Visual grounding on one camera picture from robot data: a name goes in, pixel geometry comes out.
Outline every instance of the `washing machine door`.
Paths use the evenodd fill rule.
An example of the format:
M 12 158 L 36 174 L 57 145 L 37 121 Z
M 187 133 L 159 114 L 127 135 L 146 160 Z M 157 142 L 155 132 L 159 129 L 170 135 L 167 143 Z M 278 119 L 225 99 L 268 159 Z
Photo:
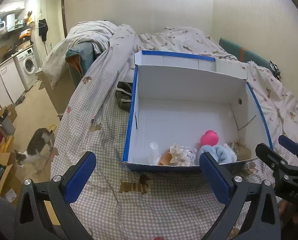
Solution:
M 33 58 L 27 57 L 24 60 L 24 70 L 28 75 L 32 75 L 36 72 L 36 67 L 33 64 Z

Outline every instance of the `metal screw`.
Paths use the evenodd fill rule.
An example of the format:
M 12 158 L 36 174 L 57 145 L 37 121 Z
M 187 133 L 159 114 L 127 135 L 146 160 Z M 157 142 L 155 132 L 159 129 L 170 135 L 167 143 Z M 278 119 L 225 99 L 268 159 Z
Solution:
M 270 186 L 271 185 L 271 182 L 268 181 L 267 179 L 265 179 L 264 184 L 267 185 L 267 186 Z
M 240 176 L 235 176 L 235 177 L 234 177 L 234 180 L 235 180 L 236 182 L 242 182 L 242 177 L 240 177 Z
M 54 176 L 54 177 L 52 178 L 52 180 L 53 180 L 54 182 L 58 182 L 58 181 L 61 180 L 61 176 L 60 176 L 60 175 L 56 175 L 56 176 Z
M 31 183 L 31 179 L 26 179 L 25 180 L 25 185 L 29 185 Z

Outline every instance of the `pink toy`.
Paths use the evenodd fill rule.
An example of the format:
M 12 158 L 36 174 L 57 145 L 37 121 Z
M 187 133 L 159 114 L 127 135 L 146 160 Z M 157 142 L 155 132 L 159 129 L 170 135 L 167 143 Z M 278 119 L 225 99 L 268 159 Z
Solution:
M 219 141 L 219 136 L 213 130 L 206 131 L 206 133 L 200 138 L 201 146 L 202 145 L 214 146 L 218 143 L 218 141 Z

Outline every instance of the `washing machine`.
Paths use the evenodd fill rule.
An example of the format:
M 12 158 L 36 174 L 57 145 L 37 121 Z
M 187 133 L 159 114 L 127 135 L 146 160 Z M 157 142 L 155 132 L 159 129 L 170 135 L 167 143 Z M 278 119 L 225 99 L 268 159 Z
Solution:
M 35 73 L 38 70 L 33 49 L 29 48 L 14 57 L 20 79 L 28 91 L 37 81 Z

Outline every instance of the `crumpled comforter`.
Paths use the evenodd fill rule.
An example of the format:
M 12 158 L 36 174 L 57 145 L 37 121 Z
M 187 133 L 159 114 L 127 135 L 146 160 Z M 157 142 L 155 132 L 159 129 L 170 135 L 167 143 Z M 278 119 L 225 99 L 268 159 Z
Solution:
M 66 71 L 65 55 L 73 46 L 90 41 L 95 52 L 102 53 L 109 47 L 109 39 L 117 26 L 109 21 L 79 22 L 72 27 L 67 37 L 59 42 L 47 56 L 42 71 L 48 78 L 51 88 L 55 89 Z
M 132 82 L 135 52 L 157 49 L 235 60 L 202 31 L 191 27 L 168 28 L 161 33 L 136 35 L 121 25 L 110 47 L 92 64 L 64 113 L 57 132 L 51 176 L 64 174 L 86 151 L 97 155 L 97 166 L 77 202 L 71 207 L 95 239 L 201 239 L 221 213 L 220 204 L 200 172 L 147 173 L 153 179 L 147 194 L 120 193 L 120 183 L 139 182 L 139 174 L 122 163 L 129 113 L 115 99 L 118 81 Z M 298 101 L 266 68 L 243 63 L 249 83 L 264 112 L 274 149 L 289 164 L 297 158 L 278 144 L 285 133 L 298 142 Z M 89 131 L 94 118 L 100 130 Z M 261 161 L 248 163 L 239 174 L 260 183 L 271 170 Z M 242 209 L 240 228 L 248 210 Z

